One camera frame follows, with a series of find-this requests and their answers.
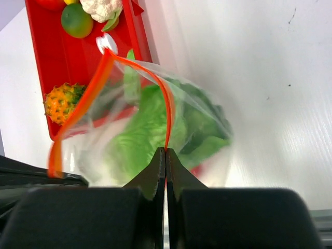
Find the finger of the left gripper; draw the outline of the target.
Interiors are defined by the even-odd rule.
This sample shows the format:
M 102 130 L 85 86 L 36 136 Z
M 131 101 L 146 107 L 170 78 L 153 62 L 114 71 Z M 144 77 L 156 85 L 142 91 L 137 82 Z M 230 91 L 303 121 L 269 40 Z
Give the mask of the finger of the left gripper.
M 75 174 L 64 178 L 49 178 L 47 170 L 1 156 L 1 207 L 11 208 L 28 189 L 49 186 L 87 186 L 87 181 Z

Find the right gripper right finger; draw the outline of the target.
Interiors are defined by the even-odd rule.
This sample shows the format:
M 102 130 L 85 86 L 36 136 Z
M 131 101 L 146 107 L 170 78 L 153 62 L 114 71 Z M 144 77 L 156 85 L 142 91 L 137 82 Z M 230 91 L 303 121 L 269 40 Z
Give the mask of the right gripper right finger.
M 170 248 L 322 248 L 307 206 L 286 188 L 209 188 L 165 155 Z

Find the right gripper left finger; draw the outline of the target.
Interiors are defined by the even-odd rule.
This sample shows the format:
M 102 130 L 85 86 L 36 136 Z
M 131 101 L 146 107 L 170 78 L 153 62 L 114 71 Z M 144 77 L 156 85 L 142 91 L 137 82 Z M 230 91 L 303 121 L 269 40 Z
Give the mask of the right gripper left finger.
M 165 151 L 123 187 L 26 188 L 1 248 L 163 248 Z

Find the red bell pepper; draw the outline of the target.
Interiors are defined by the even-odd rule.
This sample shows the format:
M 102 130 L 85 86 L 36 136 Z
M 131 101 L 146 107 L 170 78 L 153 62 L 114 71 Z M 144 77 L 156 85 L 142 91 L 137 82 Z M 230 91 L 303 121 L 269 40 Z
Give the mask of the red bell pepper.
M 200 178 L 203 174 L 203 165 L 202 164 L 199 164 L 198 166 L 192 168 L 190 170 L 191 174 L 194 175 L 196 178 Z

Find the green lettuce cabbage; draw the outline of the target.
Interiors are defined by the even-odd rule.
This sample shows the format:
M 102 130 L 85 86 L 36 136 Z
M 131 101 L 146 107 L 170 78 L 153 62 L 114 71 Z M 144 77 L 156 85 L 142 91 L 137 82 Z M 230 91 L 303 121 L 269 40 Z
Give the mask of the green lettuce cabbage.
M 225 185 L 233 134 L 222 106 L 189 80 L 143 66 L 116 62 L 84 116 L 88 131 L 73 156 L 82 176 L 91 186 L 124 185 L 167 146 L 189 171 L 203 165 L 203 184 Z

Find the clear zip top bag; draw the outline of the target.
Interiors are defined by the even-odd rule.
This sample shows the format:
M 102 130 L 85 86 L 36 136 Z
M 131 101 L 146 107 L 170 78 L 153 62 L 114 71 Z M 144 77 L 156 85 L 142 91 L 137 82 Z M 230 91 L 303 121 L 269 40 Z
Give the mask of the clear zip top bag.
M 123 186 L 143 171 L 158 148 L 209 187 L 224 186 L 233 132 L 223 108 L 190 80 L 118 54 L 113 38 L 96 39 L 102 54 L 86 86 L 63 84 L 44 101 L 60 125 L 48 175 L 77 171 L 89 186 Z

